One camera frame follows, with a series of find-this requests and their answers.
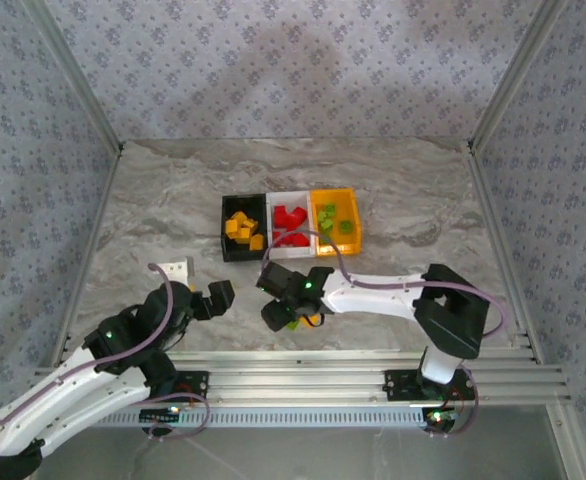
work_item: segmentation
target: orange bin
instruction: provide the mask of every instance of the orange bin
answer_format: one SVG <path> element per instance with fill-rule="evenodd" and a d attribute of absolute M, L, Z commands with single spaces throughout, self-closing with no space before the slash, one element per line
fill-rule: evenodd
<path fill-rule="evenodd" d="M 360 216 L 357 213 L 357 202 L 355 192 L 352 188 L 336 188 L 332 190 L 311 190 L 311 205 L 313 207 L 313 227 L 320 232 L 318 225 L 318 214 L 324 210 L 326 205 L 335 205 L 335 217 L 333 220 L 333 229 L 328 234 L 331 240 L 345 255 L 360 253 L 362 249 L 362 228 L 360 225 Z M 353 225 L 351 233 L 341 233 L 340 222 L 348 220 Z M 331 245 L 318 241 L 315 247 L 317 256 L 335 255 Z"/>

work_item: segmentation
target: patterned wallpaper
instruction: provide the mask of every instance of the patterned wallpaper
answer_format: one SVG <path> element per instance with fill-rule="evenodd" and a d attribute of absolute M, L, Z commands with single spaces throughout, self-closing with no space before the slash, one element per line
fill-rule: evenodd
<path fill-rule="evenodd" d="M 0 404 L 51 353 L 111 164 L 20 5 L 0 1 Z"/>
<path fill-rule="evenodd" d="M 586 0 L 569 2 L 483 154 L 533 320 L 586 427 Z"/>
<path fill-rule="evenodd" d="M 468 138 L 539 0 L 46 0 L 121 140 Z"/>

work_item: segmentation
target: robotic arm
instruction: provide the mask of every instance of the robotic arm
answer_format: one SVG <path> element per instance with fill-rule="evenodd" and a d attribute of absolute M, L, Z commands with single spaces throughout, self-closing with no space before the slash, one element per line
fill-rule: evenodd
<path fill-rule="evenodd" d="M 489 303 L 451 289 L 392 287 L 422 280 L 472 286 L 436 264 L 424 275 L 351 275 L 349 280 L 330 267 L 313 267 L 305 276 L 274 262 L 266 265 L 257 286 L 275 298 L 262 309 L 262 318 L 273 331 L 300 317 L 345 312 L 381 313 L 417 322 L 431 341 L 422 357 L 421 376 L 445 385 L 462 360 L 478 357 Z M 362 288 L 354 281 L 391 287 Z"/>
<path fill-rule="evenodd" d="M 0 409 L 0 480 L 25 479 L 39 467 L 42 458 L 73 435 L 123 407 L 171 388 L 176 371 L 164 349 L 186 331 L 192 319 L 223 315 L 233 302 L 234 292 L 227 280 L 211 283 L 210 297 L 191 292 L 179 282 L 170 285 L 171 316 L 146 348 L 97 364 L 100 359 L 141 344 L 161 326 L 167 309 L 166 285 L 152 291 L 142 305 L 103 320 L 64 364 Z M 95 366 L 81 369 L 93 362 Z M 10 414 L 13 418 L 2 422 Z"/>

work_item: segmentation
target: yellow cube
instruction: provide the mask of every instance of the yellow cube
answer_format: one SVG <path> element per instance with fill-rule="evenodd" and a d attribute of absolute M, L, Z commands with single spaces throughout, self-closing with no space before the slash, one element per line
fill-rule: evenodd
<path fill-rule="evenodd" d="M 260 251 L 264 249 L 264 235 L 258 233 L 251 237 L 251 243 L 249 243 L 249 250 Z"/>
<path fill-rule="evenodd" d="M 250 228 L 251 235 L 253 235 L 255 233 L 255 231 L 257 230 L 257 222 L 255 220 L 251 220 L 250 218 L 247 218 L 246 220 L 244 220 L 244 223 L 242 223 L 242 226 Z"/>
<path fill-rule="evenodd" d="M 226 236 L 235 239 L 240 234 L 240 225 L 237 220 L 227 220 L 224 224 L 224 233 Z"/>
<path fill-rule="evenodd" d="M 240 245 L 248 245 L 251 242 L 251 229 L 248 227 L 240 228 L 240 234 L 235 241 Z"/>
<path fill-rule="evenodd" d="M 240 226 L 240 227 L 242 226 L 242 224 L 244 222 L 246 222 L 247 219 L 248 219 L 248 217 L 241 210 L 238 210 L 237 212 L 235 212 L 233 214 L 233 216 L 231 217 L 231 220 L 237 220 L 238 226 Z"/>

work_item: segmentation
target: gray marble surface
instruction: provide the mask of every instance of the gray marble surface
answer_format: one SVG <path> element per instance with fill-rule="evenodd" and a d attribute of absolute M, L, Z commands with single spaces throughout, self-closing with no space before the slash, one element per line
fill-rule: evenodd
<path fill-rule="evenodd" d="M 326 140 L 185 140 L 126 144 L 99 232 L 71 345 L 103 318 L 140 303 L 159 285 L 148 262 L 195 259 L 192 284 L 230 279 L 233 308 L 193 322 L 176 349 L 421 350 L 425 336 L 399 318 L 345 314 L 318 329 L 272 333 L 260 317 L 270 300 L 255 288 L 259 262 L 222 261 L 223 195 L 349 186 L 364 229 L 356 273 L 403 275 L 445 263 L 504 298 L 496 262 L 464 155 L 455 144 L 415 138 Z M 283 262 L 306 272 L 335 259 Z M 498 321 L 491 313 L 489 326 Z M 485 345 L 508 346 L 507 333 Z"/>

